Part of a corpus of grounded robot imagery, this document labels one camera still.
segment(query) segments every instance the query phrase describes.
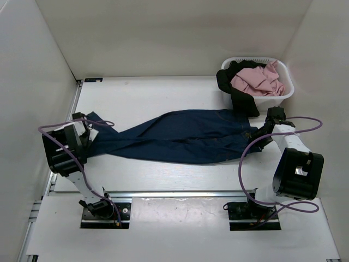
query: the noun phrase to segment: white laundry basket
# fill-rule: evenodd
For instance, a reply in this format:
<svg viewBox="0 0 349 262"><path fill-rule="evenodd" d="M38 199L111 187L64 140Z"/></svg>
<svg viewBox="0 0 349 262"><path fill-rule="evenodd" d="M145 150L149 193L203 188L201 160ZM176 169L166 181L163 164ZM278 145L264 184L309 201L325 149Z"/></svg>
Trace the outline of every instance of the white laundry basket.
<svg viewBox="0 0 349 262"><path fill-rule="evenodd" d="M252 60L258 63L264 63L267 64L269 62L275 61L277 59L271 58L271 57L231 57L228 58L226 61L222 64L222 69L227 69L230 65L231 61L241 62L242 60ZM278 106L281 104L281 102L289 98L294 93L294 86L291 81L290 75L288 73L287 67L284 63L278 60L278 67L276 68L276 71L279 74L279 81L285 85L285 91L283 96L279 97L255 97L253 96L256 106L259 111L267 111L268 108L271 108L273 106ZM230 94L227 94L225 92L222 92L223 94L223 101L224 105L228 109L233 109L233 105L231 102Z"/></svg>

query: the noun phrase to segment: black garment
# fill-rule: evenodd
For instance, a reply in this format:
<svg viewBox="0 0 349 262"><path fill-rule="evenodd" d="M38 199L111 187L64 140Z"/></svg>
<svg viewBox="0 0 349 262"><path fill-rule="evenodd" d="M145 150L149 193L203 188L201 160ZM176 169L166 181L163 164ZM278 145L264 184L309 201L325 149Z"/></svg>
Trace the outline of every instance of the black garment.
<svg viewBox="0 0 349 262"><path fill-rule="evenodd" d="M253 96L233 88L230 82L233 77L242 69L256 68L258 66L264 68L266 64L246 60L243 60L240 63L232 61L228 69L221 69L217 72L216 75L219 89L221 89L225 93L230 94L234 111L246 113L248 117L260 115Z"/></svg>
<svg viewBox="0 0 349 262"><path fill-rule="evenodd" d="M102 119L94 112L89 120ZM173 163L209 164L240 158L257 131L246 114L232 110L169 112L123 132L93 125L99 131L88 157L112 154ZM260 152L258 147L249 150Z"/></svg>

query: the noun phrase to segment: clothing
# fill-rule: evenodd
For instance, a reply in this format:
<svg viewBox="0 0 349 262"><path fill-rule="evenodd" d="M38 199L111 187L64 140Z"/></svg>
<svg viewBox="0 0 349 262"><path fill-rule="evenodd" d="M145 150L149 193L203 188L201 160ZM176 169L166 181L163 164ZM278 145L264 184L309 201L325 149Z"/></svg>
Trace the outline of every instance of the clothing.
<svg viewBox="0 0 349 262"><path fill-rule="evenodd" d="M230 94L235 112L246 113L248 117L260 115L253 96L233 88L230 82L233 77L244 68L264 68L265 66L265 64L256 63L254 61L243 60L240 63L232 61L228 69L222 69L217 72L216 78L218 87L223 92Z"/></svg>
<svg viewBox="0 0 349 262"><path fill-rule="evenodd" d="M102 119L94 112L92 121ZM246 114L232 110L184 110L166 113L123 132L93 125L99 134L88 157L112 154L173 163L209 164L240 158L251 127ZM253 148L250 152L260 152Z"/></svg>
<svg viewBox="0 0 349 262"><path fill-rule="evenodd" d="M285 91L283 83L278 81L276 72L278 61L268 63L264 68L244 68L231 80L237 90L251 96L281 96Z"/></svg>

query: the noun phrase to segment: dark blue jeans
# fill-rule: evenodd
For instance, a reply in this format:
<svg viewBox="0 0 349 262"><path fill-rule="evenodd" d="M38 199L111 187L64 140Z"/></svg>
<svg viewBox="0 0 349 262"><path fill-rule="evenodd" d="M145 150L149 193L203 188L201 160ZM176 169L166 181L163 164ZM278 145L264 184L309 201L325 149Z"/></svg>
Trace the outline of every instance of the dark blue jeans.
<svg viewBox="0 0 349 262"><path fill-rule="evenodd" d="M92 121L102 119L94 112ZM240 158L248 136L257 130L245 114L232 110L169 112L123 132L93 126L99 134L88 157L112 154L173 163L208 164Z"/></svg>

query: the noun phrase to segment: beige wall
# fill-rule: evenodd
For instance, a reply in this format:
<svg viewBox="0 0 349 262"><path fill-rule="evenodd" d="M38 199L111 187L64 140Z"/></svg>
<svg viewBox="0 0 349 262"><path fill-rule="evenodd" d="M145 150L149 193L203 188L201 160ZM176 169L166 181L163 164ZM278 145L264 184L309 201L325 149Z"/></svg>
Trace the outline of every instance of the beige wall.
<svg viewBox="0 0 349 262"><path fill-rule="evenodd" d="M48 176L37 127L65 120L76 90L34 0L0 0L0 261L16 261Z"/></svg>
<svg viewBox="0 0 349 262"><path fill-rule="evenodd" d="M349 1L314 0L282 59L296 87L284 103L287 115L324 122L323 128L302 138L324 155L319 196L339 253L349 261Z"/></svg>
<svg viewBox="0 0 349 262"><path fill-rule="evenodd" d="M232 56L279 58L311 0L37 0L77 79L213 75Z"/></svg>

